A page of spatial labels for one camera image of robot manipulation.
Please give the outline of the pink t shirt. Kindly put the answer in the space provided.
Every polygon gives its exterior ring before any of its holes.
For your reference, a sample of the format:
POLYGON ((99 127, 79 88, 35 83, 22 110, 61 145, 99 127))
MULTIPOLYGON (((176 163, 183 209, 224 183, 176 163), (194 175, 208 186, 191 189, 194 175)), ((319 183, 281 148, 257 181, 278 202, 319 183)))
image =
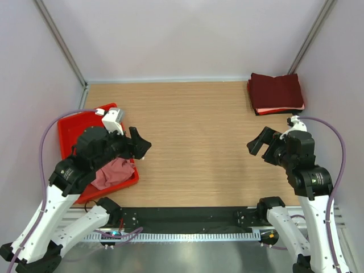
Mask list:
POLYGON ((126 182, 134 174, 134 167, 129 159, 116 158, 96 172, 91 185, 101 191, 126 182))

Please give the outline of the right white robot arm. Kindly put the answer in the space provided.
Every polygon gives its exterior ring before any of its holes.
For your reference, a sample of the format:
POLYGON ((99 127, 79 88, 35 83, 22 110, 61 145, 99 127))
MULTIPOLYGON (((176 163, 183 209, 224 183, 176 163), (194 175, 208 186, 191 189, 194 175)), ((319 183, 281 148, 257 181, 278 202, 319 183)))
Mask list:
POLYGON ((304 236, 280 197, 261 198, 256 218, 262 225, 271 224, 278 232, 291 258, 293 272, 350 272, 341 250, 334 207, 332 178, 327 169, 315 163, 315 141, 304 124, 281 134, 269 127, 251 142, 249 153, 256 155, 263 144, 268 146, 262 158, 282 167, 289 185, 298 197, 306 223, 304 236))

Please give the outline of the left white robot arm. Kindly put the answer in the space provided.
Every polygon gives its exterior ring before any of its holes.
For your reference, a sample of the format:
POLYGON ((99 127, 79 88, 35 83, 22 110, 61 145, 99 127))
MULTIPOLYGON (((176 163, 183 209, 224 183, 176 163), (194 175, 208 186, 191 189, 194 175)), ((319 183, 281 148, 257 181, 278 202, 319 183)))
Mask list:
POLYGON ((1 246, 8 272, 54 272, 66 254, 102 227, 113 228, 122 209, 108 197, 99 199, 88 212, 73 209, 96 178, 96 172, 116 158, 142 159, 151 148, 135 127, 130 135, 89 127, 77 139, 71 154, 60 161, 45 189, 45 198, 27 227, 13 242, 1 246))

